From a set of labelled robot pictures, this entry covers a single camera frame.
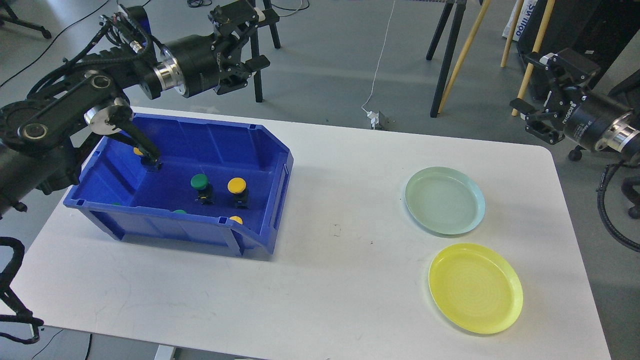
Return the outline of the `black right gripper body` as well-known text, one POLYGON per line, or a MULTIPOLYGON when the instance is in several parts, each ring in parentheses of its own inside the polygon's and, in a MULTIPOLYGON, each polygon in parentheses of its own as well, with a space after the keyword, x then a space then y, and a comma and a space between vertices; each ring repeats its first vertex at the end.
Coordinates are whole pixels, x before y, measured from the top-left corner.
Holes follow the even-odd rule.
POLYGON ((567 71, 549 78, 542 109, 525 104, 525 131, 550 145, 570 139, 590 152, 632 151, 632 110, 591 91, 567 71))

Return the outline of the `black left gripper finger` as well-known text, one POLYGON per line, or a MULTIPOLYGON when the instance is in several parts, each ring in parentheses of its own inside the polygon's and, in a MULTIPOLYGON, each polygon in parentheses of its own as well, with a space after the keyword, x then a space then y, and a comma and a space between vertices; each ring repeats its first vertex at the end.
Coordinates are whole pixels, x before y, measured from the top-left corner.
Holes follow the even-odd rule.
POLYGON ((267 68, 270 64, 270 60, 265 55, 258 55, 245 61, 243 66, 247 72, 256 73, 267 68))
POLYGON ((279 20, 280 16, 270 1, 264 1, 263 8, 256 7, 251 1, 233 1, 216 6, 209 12, 215 34, 224 38, 249 37, 254 28, 262 27, 269 28, 272 38, 279 38, 279 20))

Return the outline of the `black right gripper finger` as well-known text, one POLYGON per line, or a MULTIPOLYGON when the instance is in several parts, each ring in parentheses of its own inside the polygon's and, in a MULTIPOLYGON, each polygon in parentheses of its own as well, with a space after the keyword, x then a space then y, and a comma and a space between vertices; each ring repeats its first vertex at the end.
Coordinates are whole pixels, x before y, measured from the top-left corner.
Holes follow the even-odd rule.
POLYGON ((511 111, 512 116, 518 116, 518 115, 528 116, 528 114, 532 114, 536 112, 536 109, 533 105, 531 105, 530 103, 526 102, 521 98, 515 98, 513 100, 510 100, 509 105, 510 107, 512 107, 512 111, 511 111))
POLYGON ((594 78, 601 71, 598 64, 571 48, 548 54, 531 52, 525 55, 525 61, 534 67, 534 88, 537 91, 571 86, 591 90, 594 78))

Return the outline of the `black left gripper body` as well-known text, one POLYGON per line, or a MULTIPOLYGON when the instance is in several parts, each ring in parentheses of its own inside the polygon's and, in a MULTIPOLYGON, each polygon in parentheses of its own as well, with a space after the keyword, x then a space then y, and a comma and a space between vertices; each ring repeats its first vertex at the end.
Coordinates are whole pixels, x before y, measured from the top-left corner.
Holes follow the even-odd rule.
POLYGON ((184 98, 213 90, 217 95, 244 89, 250 69, 242 49, 250 39, 250 24, 215 25, 210 35, 188 35, 162 47, 162 88, 184 98))

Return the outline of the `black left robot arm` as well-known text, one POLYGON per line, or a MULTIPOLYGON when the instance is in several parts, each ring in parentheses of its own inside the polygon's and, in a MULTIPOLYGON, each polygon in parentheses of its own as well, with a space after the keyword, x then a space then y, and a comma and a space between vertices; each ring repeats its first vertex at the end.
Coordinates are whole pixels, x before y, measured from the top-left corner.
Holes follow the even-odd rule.
POLYGON ((259 53, 258 29, 275 30, 279 14, 248 0, 215 7, 209 35, 165 43, 151 32, 143 6, 119 6, 103 16, 82 50, 1 109, 1 212, 26 212, 23 198, 78 185, 83 162, 102 137, 142 152, 153 167, 160 151, 133 124, 125 90, 138 86, 155 100, 174 90, 184 98, 243 89, 270 65, 259 53))

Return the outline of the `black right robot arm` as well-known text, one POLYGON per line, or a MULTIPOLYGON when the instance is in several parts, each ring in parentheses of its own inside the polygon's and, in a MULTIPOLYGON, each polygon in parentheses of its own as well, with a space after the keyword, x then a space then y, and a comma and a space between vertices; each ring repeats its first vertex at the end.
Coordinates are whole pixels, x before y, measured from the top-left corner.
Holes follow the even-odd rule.
POLYGON ((608 216, 605 196, 618 169, 639 167, 639 114, 614 98, 592 91, 590 80, 599 66, 583 55, 565 48, 556 53, 531 52, 525 56, 528 65, 546 75, 549 92, 541 109, 521 98, 510 101, 525 121, 525 131, 549 145, 564 139, 576 143, 569 153, 571 161, 579 161, 583 151, 617 153, 617 162, 608 164, 596 191, 596 208, 607 232, 618 243, 638 252, 639 243, 615 228, 608 216))

